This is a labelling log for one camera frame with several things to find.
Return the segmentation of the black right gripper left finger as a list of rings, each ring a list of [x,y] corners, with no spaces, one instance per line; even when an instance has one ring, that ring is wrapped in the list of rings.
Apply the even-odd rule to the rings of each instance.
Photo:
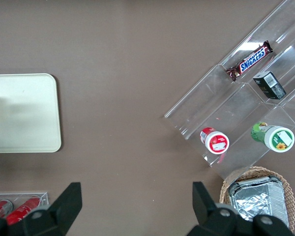
[[[34,210],[13,225],[0,218],[0,236],[65,236],[81,209],[81,183],[72,182],[48,209]]]

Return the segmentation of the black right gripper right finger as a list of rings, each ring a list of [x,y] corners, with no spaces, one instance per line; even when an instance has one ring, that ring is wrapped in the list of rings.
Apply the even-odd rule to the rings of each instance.
[[[225,207],[217,207],[202,182],[192,185],[193,210],[198,220],[188,236],[293,236],[293,232],[274,216],[257,215],[246,221]]]

